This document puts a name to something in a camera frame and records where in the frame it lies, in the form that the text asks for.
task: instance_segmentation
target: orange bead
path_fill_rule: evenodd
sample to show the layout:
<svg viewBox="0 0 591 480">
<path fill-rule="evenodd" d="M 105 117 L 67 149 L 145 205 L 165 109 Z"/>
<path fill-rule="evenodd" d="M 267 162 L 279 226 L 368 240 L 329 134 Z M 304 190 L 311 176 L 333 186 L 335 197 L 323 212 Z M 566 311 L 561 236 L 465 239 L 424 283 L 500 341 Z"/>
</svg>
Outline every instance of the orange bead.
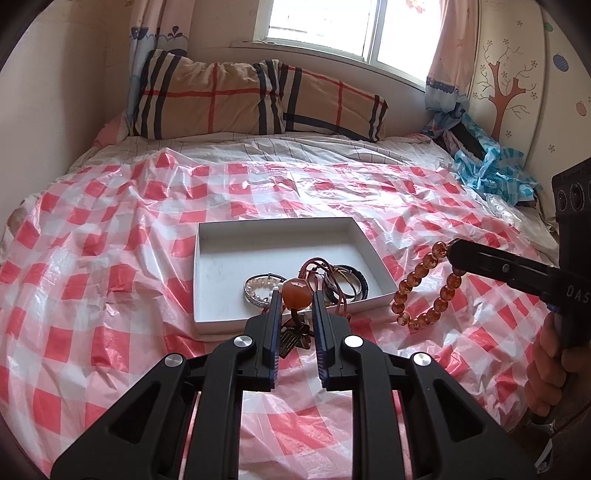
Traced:
<svg viewBox="0 0 591 480">
<path fill-rule="evenodd" d="M 439 296 L 445 301 L 450 301 L 455 293 L 456 291 L 452 288 L 442 287 L 439 291 Z"/>
<path fill-rule="evenodd" d="M 429 320 L 429 323 L 433 323 L 438 321 L 441 318 L 441 313 L 439 313 L 437 310 L 435 309 L 428 309 L 427 310 L 427 320 Z"/>
<path fill-rule="evenodd" d="M 427 314 L 426 313 L 422 313 L 417 317 L 417 323 L 419 325 L 419 327 L 421 328 L 425 328 L 427 325 L 429 325 L 429 321 L 427 320 Z"/>
<path fill-rule="evenodd" d="M 413 288 L 407 283 L 406 280 L 402 280 L 402 282 L 400 282 L 400 285 L 398 286 L 398 291 L 402 295 L 408 295 L 413 291 Z"/>
<path fill-rule="evenodd" d="M 292 278 L 283 283 L 281 296 L 288 310 L 303 310 L 312 303 L 312 289 L 303 278 Z"/>
<path fill-rule="evenodd" d="M 447 302 L 441 298 L 433 302 L 433 310 L 439 313 L 443 313 L 447 310 Z"/>
<path fill-rule="evenodd" d="M 452 290 L 459 288 L 462 285 L 462 278 L 458 277 L 456 274 L 450 273 L 447 278 L 447 286 Z"/>
<path fill-rule="evenodd" d="M 394 313 L 402 313 L 404 311 L 404 303 L 400 304 L 400 305 L 396 305 L 395 303 L 392 304 L 392 311 Z"/>
<path fill-rule="evenodd" d="M 429 270 L 432 270 L 437 266 L 437 258 L 435 258 L 433 254 L 427 254 L 423 257 L 423 265 Z"/>
<path fill-rule="evenodd" d="M 447 245 L 443 242 L 437 242 L 435 245 L 433 245 L 433 249 L 431 251 L 433 252 L 433 256 L 435 258 L 445 258 L 447 256 Z"/>
<path fill-rule="evenodd" d="M 396 305 L 404 305 L 408 299 L 408 295 L 403 295 L 399 291 L 394 294 L 394 303 Z"/>
<path fill-rule="evenodd" d="M 412 287 L 418 287 L 421 284 L 421 279 L 414 273 L 409 273 L 407 277 L 407 283 Z"/>
<path fill-rule="evenodd" d="M 417 268 L 414 269 L 414 274 L 418 278 L 425 278 L 427 275 L 429 275 L 429 269 L 425 267 L 425 265 L 423 265 L 422 263 L 419 263 L 417 265 Z"/>
<path fill-rule="evenodd" d="M 396 321 L 401 327 L 404 327 L 405 325 L 408 325 L 408 322 L 410 322 L 410 315 L 404 312 L 401 316 L 398 317 L 398 320 Z"/>
</svg>

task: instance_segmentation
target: patterned curtain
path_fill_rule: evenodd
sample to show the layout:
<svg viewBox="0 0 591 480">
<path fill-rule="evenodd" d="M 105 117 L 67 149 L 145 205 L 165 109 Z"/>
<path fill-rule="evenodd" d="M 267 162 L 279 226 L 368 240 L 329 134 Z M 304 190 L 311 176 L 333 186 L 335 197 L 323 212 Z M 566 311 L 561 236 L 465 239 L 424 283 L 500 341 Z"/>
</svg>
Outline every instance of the patterned curtain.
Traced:
<svg viewBox="0 0 591 480">
<path fill-rule="evenodd" d="M 127 125 L 132 131 L 139 78 L 150 51 L 155 48 L 187 55 L 195 0 L 135 0 L 131 15 Z"/>
<path fill-rule="evenodd" d="M 425 106 L 435 112 L 430 137 L 457 125 L 468 110 L 478 46 L 479 0 L 440 0 L 441 36 L 427 77 Z"/>
</svg>

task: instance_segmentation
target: beaded bracelet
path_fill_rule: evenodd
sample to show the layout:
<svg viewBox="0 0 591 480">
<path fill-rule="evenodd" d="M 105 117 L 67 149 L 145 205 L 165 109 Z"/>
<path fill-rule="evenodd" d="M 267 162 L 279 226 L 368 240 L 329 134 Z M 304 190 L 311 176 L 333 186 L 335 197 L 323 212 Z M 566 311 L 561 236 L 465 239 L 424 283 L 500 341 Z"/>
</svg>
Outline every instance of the beaded bracelet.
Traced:
<svg viewBox="0 0 591 480">
<path fill-rule="evenodd" d="M 437 242 L 433 245 L 431 252 L 423 257 L 423 261 L 417 265 L 414 272 L 409 273 L 406 280 L 400 282 L 392 304 L 392 311 L 398 315 L 397 322 L 400 326 L 408 325 L 410 331 L 417 332 L 421 328 L 438 321 L 441 314 L 447 310 L 448 302 L 453 298 L 456 289 L 462 284 L 462 277 L 466 274 L 466 272 L 457 268 L 452 269 L 452 273 L 447 277 L 446 285 L 439 291 L 439 297 L 433 302 L 432 308 L 415 319 L 412 319 L 404 311 L 404 304 L 408 299 L 408 294 L 412 292 L 414 287 L 418 287 L 422 279 L 429 274 L 429 271 L 446 257 L 447 245 L 443 242 Z"/>
</svg>

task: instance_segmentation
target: striped pillowcase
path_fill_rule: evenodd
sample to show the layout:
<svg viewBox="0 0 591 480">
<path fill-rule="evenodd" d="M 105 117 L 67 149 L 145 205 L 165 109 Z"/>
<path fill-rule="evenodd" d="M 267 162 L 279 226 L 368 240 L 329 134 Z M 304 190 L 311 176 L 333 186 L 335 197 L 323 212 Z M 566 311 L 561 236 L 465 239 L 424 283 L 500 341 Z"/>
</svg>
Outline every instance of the striped pillowcase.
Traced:
<svg viewBox="0 0 591 480">
<path fill-rule="evenodd" d="M 206 64 L 154 50 L 140 79 L 134 135 L 166 140 L 217 132 L 281 134 L 278 65 Z"/>
<path fill-rule="evenodd" d="M 288 132 L 340 134 L 369 142 L 384 137 L 388 103 L 379 95 L 281 63 L 279 96 Z"/>
</svg>

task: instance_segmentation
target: cardboard box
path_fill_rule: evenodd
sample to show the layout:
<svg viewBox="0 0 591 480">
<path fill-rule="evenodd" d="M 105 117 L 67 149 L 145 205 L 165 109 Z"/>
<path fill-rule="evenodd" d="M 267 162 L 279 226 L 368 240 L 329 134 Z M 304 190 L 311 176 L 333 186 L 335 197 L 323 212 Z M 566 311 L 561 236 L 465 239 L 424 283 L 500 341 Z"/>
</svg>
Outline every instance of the cardboard box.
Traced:
<svg viewBox="0 0 591 480">
<path fill-rule="evenodd" d="M 365 276 L 368 298 L 348 304 L 348 313 L 392 302 L 397 285 L 350 217 L 200 223 L 193 283 L 197 331 L 222 336 L 241 332 L 246 320 L 261 313 L 244 297 L 246 279 L 266 273 L 294 278 L 313 257 L 350 265 Z"/>
</svg>

